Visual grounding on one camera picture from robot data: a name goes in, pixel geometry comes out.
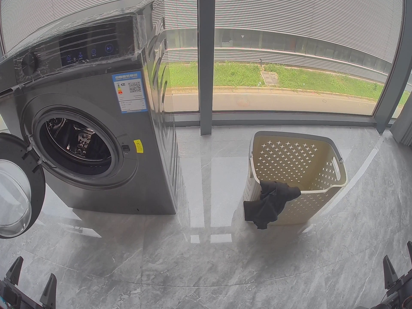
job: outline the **plastic wrap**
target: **plastic wrap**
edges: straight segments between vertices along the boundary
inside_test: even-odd
[[[152,15],[151,4],[157,1],[116,0],[84,9],[40,28],[5,58],[13,58],[18,84],[54,73],[135,60],[150,44],[147,38],[154,28],[157,33],[165,30],[164,18]],[[22,67],[28,53],[36,59],[32,74]]]

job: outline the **manhole cover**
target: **manhole cover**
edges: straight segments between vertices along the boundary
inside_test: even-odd
[[[260,74],[266,85],[279,85],[279,79],[276,72],[261,71]]]
[[[245,107],[245,106],[249,106],[249,101],[248,100],[244,100],[243,98],[241,98],[240,100],[237,100],[236,101],[236,104],[238,105],[238,106],[243,106],[243,107]]]

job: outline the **yellow warning sticker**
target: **yellow warning sticker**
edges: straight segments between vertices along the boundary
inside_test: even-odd
[[[134,145],[136,146],[137,153],[143,153],[143,144],[141,140],[134,140]]]

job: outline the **control panel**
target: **control panel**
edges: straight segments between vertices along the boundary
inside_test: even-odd
[[[134,52],[133,18],[125,15],[68,30],[21,51],[13,58],[14,71],[22,84],[75,66],[131,58]]]
[[[119,54],[116,23],[99,24],[59,39],[62,66]]]

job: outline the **button icon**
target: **button icon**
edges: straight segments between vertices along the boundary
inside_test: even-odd
[[[111,53],[113,51],[113,45],[107,44],[105,47],[106,53]]]

